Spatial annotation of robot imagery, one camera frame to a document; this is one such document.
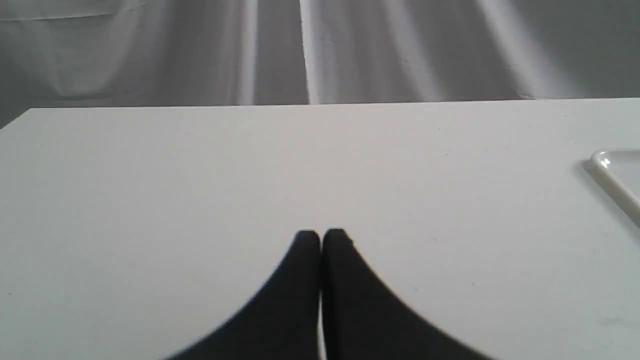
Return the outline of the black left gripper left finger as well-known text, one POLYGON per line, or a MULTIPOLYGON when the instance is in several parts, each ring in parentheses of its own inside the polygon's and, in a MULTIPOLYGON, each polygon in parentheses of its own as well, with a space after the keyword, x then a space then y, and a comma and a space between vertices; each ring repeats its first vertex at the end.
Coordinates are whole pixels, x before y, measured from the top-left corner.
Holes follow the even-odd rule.
POLYGON ((174 360, 318 360, 321 260, 318 234, 299 231, 250 301, 174 360))

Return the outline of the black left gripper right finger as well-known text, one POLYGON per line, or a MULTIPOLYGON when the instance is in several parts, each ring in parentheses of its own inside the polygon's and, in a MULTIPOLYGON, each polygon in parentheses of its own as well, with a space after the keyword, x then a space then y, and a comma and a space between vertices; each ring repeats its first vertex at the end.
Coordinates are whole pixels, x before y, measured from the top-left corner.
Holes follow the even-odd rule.
POLYGON ((329 360, 485 359, 405 305, 342 228, 323 237, 322 331, 329 360))

